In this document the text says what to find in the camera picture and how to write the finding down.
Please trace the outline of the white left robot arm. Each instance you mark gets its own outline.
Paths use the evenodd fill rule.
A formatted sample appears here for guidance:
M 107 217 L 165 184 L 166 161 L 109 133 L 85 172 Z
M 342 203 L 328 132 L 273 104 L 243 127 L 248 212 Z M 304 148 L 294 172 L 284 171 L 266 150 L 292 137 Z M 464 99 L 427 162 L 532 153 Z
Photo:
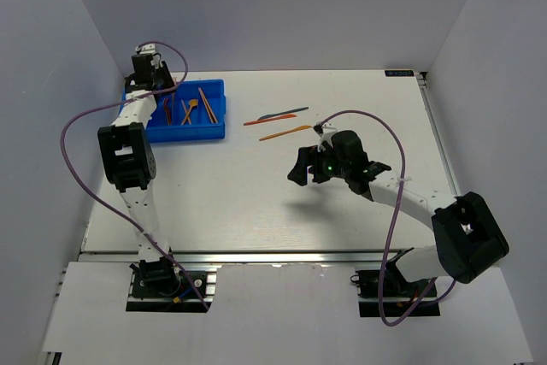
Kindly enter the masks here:
M 143 287 L 164 297 L 180 286 L 180 274 L 166 258 L 168 241 L 161 233 L 153 198 L 152 181 L 156 160 L 145 128 L 157 108 L 157 97 L 149 91 L 174 86 L 161 55 L 140 50 L 132 56 L 134 73 L 126 79 L 126 100 L 116 119 L 98 132 L 105 175 L 120 193 L 138 242 L 136 275 Z

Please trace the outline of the red-orange plastic fork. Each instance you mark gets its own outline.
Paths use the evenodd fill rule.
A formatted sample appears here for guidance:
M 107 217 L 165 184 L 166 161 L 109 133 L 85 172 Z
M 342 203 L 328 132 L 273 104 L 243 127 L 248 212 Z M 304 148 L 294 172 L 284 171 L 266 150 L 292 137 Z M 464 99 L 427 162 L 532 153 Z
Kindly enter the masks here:
M 170 97 L 166 97 L 164 100 L 163 100 L 163 104 L 162 104 L 162 107 L 164 109 L 164 113 L 165 113 L 165 116 L 166 116 L 166 122 L 167 122 L 167 125 L 168 126 L 171 126 L 172 125 L 172 110 L 171 110 L 171 98 Z

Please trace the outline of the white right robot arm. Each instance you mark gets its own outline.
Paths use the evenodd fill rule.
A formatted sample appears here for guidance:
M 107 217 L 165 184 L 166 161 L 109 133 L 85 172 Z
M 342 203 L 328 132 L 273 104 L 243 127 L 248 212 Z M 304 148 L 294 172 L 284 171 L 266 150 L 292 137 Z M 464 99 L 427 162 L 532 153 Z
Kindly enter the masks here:
M 408 294 L 419 280 L 451 277 L 468 284 L 509 253 L 481 195 L 443 194 L 404 180 L 390 166 L 369 160 L 353 131 L 299 148 L 288 179 L 300 186 L 342 179 L 356 195 L 391 206 L 432 231 L 432 245 L 404 250 L 386 262 L 385 283 L 398 296 Z

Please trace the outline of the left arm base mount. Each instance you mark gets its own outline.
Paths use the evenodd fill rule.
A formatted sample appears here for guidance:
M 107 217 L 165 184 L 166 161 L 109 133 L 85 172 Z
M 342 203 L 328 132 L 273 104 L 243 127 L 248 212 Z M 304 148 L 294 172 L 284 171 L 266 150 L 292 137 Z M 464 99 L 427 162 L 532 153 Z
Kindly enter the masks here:
M 182 274 L 175 277 L 173 285 L 167 285 L 165 290 L 157 290 L 147 286 L 140 274 L 134 273 L 126 300 L 126 312 L 204 314 L 207 309 Z

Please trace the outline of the dark blue plastic knife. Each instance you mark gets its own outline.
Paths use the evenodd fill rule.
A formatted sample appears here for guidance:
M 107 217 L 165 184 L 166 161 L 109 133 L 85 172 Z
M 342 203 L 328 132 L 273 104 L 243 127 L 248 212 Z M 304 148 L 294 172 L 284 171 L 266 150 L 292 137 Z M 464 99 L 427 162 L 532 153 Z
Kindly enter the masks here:
M 273 117 L 276 117 L 276 116 L 295 114 L 295 113 L 302 112 L 302 111 L 305 111 L 305 110 L 308 110 L 308 109 L 309 109 L 308 106 L 289 109 L 289 110 L 281 111 L 281 112 L 278 112 L 278 113 L 263 115 L 263 116 L 259 117 L 258 120 L 266 120 L 266 119 L 273 118 Z

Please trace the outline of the orange plastic knife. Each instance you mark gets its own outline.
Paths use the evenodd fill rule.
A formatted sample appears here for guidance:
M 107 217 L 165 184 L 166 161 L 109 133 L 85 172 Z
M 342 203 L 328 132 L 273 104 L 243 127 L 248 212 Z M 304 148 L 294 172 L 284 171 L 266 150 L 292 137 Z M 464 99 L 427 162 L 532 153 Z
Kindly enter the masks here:
M 311 128 L 312 128 L 312 126 L 310 126 L 310 125 L 303 125 L 303 126 L 300 126 L 300 127 L 292 128 L 290 130 L 286 130 L 286 131 L 283 131 L 283 132 L 277 132 L 277 133 L 274 133 L 274 134 L 270 134 L 268 136 L 261 137 L 261 138 L 259 138 L 258 141 L 260 141 L 260 142 L 267 141 L 267 140 L 270 140 L 270 139 L 273 139 L 273 138 L 283 137 L 285 135 L 292 134 L 292 133 L 295 133 L 295 132 L 301 132 L 301 131 L 309 130 Z

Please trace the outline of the red-orange plastic knife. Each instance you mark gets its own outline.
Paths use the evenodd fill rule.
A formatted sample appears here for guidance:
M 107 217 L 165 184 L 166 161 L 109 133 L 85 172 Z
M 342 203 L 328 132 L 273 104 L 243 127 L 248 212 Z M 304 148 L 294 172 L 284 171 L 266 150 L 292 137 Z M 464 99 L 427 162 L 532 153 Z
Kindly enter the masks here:
M 278 115 L 278 116 L 268 117 L 268 118 L 260 119 L 260 120 L 256 120 L 256 121 L 247 121 L 243 124 L 243 126 L 245 126 L 245 127 L 254 126 L 254 125 L 258 125 L 258 124 L 262 124 L 262 123 L 266 123 L 266 122 L 270 122 L 270 121 L 288 120 L 288 119 L 292 119 L 292 118 L 296 118 L 296 117 L 297 117 L 297 115 L 295 115 L 295 114 Z

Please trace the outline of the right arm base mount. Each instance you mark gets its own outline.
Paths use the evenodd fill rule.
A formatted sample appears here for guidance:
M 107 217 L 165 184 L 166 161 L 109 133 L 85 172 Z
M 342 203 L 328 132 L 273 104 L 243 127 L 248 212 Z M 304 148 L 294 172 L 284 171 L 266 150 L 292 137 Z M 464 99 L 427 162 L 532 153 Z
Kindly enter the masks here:
M 357 289 L 360 317 L 380 318 L 378 301 L 379 270 L 356 271 L 350 277 L 350 283 Z M 402 316 L 426 289 L 427 284 L 428 280 L 407 283 L 387 273 L 383 285 L 385 316 L 392 319 Z M 440 316 L 438 303 L 434 303 L 436 298 L 437 289 L 433 286 L 410 316 Z

